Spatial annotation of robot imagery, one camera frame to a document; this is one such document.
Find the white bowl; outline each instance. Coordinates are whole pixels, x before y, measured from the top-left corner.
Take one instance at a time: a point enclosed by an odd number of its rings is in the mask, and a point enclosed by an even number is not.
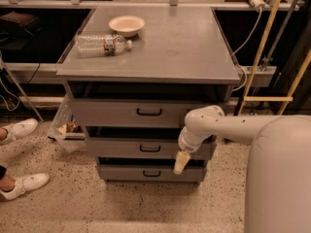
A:
[[[132,37],[138,33],[145,25],[145,21],[140,17],[123,16],[115,17],[109,22],[109,27],[118,32],[123,37]]]

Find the gray cabinet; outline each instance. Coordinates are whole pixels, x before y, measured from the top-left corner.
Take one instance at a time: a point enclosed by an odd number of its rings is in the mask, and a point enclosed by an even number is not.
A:
[[[130,52],[85,56],[72,45],[57,71],[98,173],[105,181],[200,183],[215,139],[175,175],[185,115],[226,101],[239,83],[214,15],[208,6],[110,5],[96,8],[83,31],[113,33],[109,20],[123,15],[146,21]]]
[[[178,96],[167,96],[174,85],[154,83],[137,89],[140,83],[128,83],[126,92],[111,94],[109,89],[118,90],[122,83],[100,83],[105,88],[98,87],[98,83],[85,83],[76,92],[77,83],[73,81],[67,81],[65,87],[71,97],[72,113],[86,133],[86,146],[97,160],[101,179],[194,183],[204,180],[216,146],[213,137],[192,155],[183,175],[173,172],[185,115],[204,105],[198,97],[186,95],[186,85],[179,93],[188,100],[181,101]],[[156,100],[152,96],[147,100],[147,93],[154,94]]]

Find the bottle label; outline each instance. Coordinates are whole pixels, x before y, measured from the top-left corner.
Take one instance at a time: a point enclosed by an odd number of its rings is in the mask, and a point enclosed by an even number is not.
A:
[[[115,39],[112,35],[108,35],[104,37],[104,52],[106,54],[114,54],[115,53]]]

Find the shoe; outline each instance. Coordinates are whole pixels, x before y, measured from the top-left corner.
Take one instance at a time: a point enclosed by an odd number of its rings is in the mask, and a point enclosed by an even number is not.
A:
[[[20,178],[16,178],[16,186],[11,191],[3,191],[0,189],[0,193],[7,200],[13,200],[24,194],[26,191],[36,190],[47,184],[50,180],[48,174],[36,174],[28,175]]]
[[[32,133],[38,126],[38,121],[34,118],[13,123],[2,128],[8,131],[7,138],[0,141],[0,145],[7,145],[10,142],[23,138]]]

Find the drawer handle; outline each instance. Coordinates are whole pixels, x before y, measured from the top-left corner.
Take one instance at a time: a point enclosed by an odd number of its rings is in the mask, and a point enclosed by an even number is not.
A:
[[[140,112],[140,109],[137,108],[137,109],[136,109],[136,113],[137,113],[137,115],[139,115],[139,116],[158,117],[158,116],[161,116],[161,114],[162,114],[162,109],[159,109],[158,113],[141,113],[141,112]]]
[[[139,146],[140,151],[148,151],[148,152],[159,152],[161,150],[161,146],[157,147],[157,150],[144,150],[143,146]]]
[[[143,175],[145,177],[154,177],[154,178],[156,178],[156,177],[159,177],[161,175],[161,171],[158,171],[157,174],[148,174],[148,171],[143,171]]]

